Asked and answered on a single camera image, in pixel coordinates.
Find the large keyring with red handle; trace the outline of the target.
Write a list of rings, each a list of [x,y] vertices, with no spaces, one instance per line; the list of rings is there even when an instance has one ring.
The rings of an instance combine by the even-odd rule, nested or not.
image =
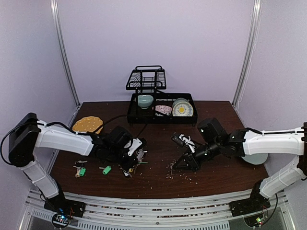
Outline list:
[[[124,157],[120,162],[119,167],[122,170],[125,178],[131,178],[131,173],[136,171],[136,168],[144,163],[143,159],[147,151],[144,149],[136,150],[131,156]]]

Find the green tagged single key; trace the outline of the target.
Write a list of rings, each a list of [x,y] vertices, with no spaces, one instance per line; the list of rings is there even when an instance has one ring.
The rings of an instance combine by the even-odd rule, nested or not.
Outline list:
[[[107,175],[112,170],[112,167],[110,165],[108,165],[106,167],[99,167],[99,169],[102,170],[103,175]]]

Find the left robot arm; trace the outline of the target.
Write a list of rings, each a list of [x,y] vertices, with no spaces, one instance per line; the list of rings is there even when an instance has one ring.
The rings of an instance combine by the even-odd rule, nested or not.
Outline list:
[[[9,140],[4,162],[23,171],[45,199],[44,208],[65,217],[83,217],[85,203],[68,200],[61,185],[41,166],[36,148],[63,150],[116,163],[126,176],[143,158],[144,138],[135,138],[121,126],[110,133],[73,131],[61,122],[46,123],[28,113],[4,138]]]

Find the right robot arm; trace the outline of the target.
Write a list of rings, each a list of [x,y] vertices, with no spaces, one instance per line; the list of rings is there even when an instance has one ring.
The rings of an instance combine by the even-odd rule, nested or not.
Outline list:
[[[230,202],[232,216],[261,211],[271,205],[269,199],[298,180],[307,178],[307,126],[290,130],[259,131],[244,128],[228,134],[217,118],[207,118],[197,126],[205,143],[196,144],[189,136],[173,134],[172,140],[186,151],[173,169],[191,170],[222,154],[227,157],[246,157],[256,154],[293,154],[293,160],[274,175],[255,183],[250,197]]]

